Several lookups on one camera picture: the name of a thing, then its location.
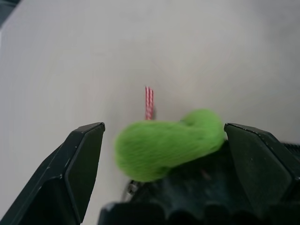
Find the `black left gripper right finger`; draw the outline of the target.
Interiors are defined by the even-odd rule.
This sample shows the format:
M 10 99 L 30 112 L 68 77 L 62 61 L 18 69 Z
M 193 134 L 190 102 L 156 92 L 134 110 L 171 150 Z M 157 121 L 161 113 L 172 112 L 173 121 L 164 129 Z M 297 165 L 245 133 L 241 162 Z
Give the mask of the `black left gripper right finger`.
M 300 203 L 300 143 L 280 142 L 267 131 L 240 124 L 227 123 L 224 131 L 237 176 L 254 210 Z

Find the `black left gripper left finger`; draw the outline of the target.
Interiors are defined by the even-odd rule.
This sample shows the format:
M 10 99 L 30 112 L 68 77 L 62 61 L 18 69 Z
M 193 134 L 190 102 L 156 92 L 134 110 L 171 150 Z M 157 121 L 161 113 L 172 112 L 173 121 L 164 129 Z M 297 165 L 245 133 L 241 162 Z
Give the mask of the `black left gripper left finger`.
M 95 185 L 105 124 L 81 126 L 37 168 L 0 225 L 81 225 Z

